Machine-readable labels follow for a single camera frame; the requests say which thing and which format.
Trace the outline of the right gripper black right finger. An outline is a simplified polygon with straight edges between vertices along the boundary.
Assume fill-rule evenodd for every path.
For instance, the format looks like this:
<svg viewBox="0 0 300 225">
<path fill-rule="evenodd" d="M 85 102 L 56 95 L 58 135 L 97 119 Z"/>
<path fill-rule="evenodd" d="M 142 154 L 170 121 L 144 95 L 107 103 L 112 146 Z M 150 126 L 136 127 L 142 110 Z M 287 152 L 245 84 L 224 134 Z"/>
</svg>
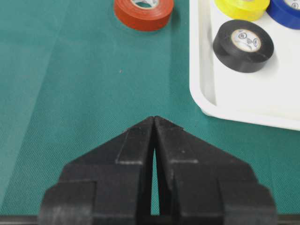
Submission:
<svg viewBox="0 0 300 225">
<path fill-rule="evenodd" d="M 156 116 L 160 212 L 177 225 L 275 225 L 270 191 L 239 158 Z"/>
</svg>

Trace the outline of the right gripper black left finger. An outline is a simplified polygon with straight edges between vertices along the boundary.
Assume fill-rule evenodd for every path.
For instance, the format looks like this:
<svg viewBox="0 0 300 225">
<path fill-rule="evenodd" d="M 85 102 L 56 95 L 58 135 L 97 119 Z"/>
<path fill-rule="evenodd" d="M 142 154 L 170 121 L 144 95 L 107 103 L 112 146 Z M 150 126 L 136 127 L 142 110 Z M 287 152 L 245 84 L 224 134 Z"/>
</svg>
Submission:
<svg viewBox="0 0 300 225">
<path fill-rule="evenodd" d="M 45 192 L 40 225 L 136 225 L 151 211 L 153 117 L 67 163 Z"/>
</svg>

